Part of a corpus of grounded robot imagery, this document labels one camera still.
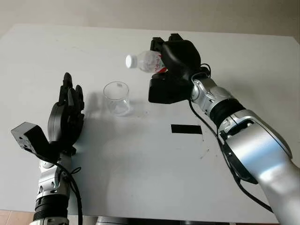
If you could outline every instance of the robotic hand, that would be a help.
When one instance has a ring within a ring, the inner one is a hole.
[[[77,197],[78,224],[83,224],[80,194],[71,175],[80,167],[70,172],[71,156],[76,153],[73,144],[83,127],[83,109],[82,88],[77,85],[74,90],[72,77],[66,73],[59,101],[54,104],[48,121],[50,141],[35,124],[25,122],[11,131],[21,148],[41,159],[35,214],[30,225],[68,225],[70,188]]]
[[[215,132],[225,160],[241,190],[270,211],[282,225],[300,224],[300,169],[292,161],[285,140],[253,111],[245,109],[224,88],[210,78],[210,66],[201,64],[194,45],[178,34],[168,41],[154,37],[151,50],[161,53],[167,72],[154,74],[150,81],[149,101],[171,104],[189,100],[217,126]],[[248,193],[244,180],[260,184],[271,208]]]

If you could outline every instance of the white table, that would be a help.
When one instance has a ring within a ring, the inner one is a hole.
[[[33,211],[38,159],[10,130],[24,121],[47,134],[63,75],[80,84],[85,122],[73,167],[85,215],[199,221],[276,222],[236,186],[217,142],[187,101],[148,102],[150,74],[128,70],[124,58],[171,31],[16,25],[0,40],[0,209]],[[299,154],[299,44],[291,37],[180,32],[212,67],[212,77],[270,123]],[[111,116],[102,89],[130,88],[133,112]],[[203,135],[172,134],[170,124],[202,126]],[[258,185],[245,184],[258,198]],[[76,213],[72,196],[69,213]]]

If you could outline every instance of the floor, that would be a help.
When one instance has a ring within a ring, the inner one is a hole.
[[[300,43],[300,0],[0,0],[0,37],[15,23],[284,35]],[[0,225],[32,217],[0,210]]]

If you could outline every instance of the black tape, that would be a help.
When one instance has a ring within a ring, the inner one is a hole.
[[[171,130],[174,134],[202,134],[201,126],[199,125],[171,124]]]

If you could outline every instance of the bottle cap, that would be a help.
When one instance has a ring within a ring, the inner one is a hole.
[[[126,56],[125,63],[126,63],[127,68],[136,68],[137,67],[137,56],[136,55]]]

